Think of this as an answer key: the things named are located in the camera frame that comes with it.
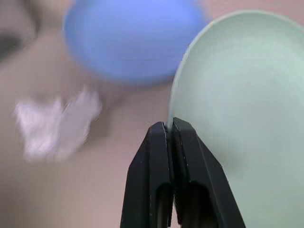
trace mint green plate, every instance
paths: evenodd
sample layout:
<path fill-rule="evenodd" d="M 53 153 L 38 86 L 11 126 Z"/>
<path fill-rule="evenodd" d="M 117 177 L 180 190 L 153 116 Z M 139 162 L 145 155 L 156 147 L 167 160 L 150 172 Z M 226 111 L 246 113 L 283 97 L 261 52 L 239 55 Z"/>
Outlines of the mint green plate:
<path fill-rule="evenodd" d="M 248 228 L 304 227 L 304 30 L 242 11 L 192 42 L 171 93 L 223 165 Z"/>

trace blue object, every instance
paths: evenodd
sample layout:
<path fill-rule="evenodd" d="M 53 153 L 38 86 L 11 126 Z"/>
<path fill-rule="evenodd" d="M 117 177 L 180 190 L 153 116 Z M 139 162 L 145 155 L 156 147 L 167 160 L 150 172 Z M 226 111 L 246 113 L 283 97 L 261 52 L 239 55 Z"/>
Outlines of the blue object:
<path fill-rule="evenodd" d="M 100 77 L 168 80 L 208 20 L 192 0 L 77 0 L 63 31 L 72 56 Z"/>

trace blue bowl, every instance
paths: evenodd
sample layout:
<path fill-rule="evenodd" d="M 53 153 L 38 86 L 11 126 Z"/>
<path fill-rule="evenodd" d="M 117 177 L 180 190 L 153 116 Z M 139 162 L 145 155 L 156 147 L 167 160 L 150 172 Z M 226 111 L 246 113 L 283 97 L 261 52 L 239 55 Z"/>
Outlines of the blue bowl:
<path fill-rule="evenodd" d="M 208 20 L 186 0 L 77 0 L 63 25 L 71 55 L 101 78 L 167 81 Z"/>

